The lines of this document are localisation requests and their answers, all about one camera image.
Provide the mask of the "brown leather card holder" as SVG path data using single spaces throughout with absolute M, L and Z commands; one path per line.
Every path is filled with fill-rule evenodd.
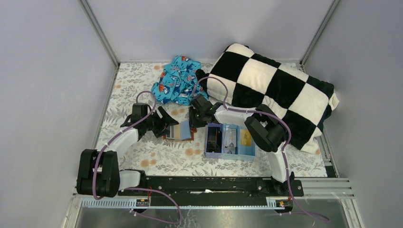
M 168 133 L 163 136 L 171 141 L 193 141 L 195 128 L 191 128 L 189 120 L 185 120 L 177 125 L 168 127 Z

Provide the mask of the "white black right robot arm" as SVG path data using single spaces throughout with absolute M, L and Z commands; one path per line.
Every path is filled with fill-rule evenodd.
M 291 140 L 291 129 L 268 106 L 236 108 L 221 102 L 212 104 L 202 95 L 196 95 L 191 105 L 189 117 L 192 127 L 229 125 L 247 130 L 255 145 L 268 153 L 274 189 L 279 194 L 292 193 L 291 183 L 295 176 L 285 155 L 285 147 Z

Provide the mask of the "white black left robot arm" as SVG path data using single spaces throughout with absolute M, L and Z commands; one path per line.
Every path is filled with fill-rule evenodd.
M 171 126 L 178 125 L 162 107 L 135 103 L 132 113 L 120 125 L 119 132 L 100 149 L 81 152 L 76 190 L 81 195 L 92 195 L 96 200 L 114 197 L 120 190 L 136 187 L 141 172 L 120 171 L 118 158 L 137 143 L 148 131 L 159 138 L 169 133 Z

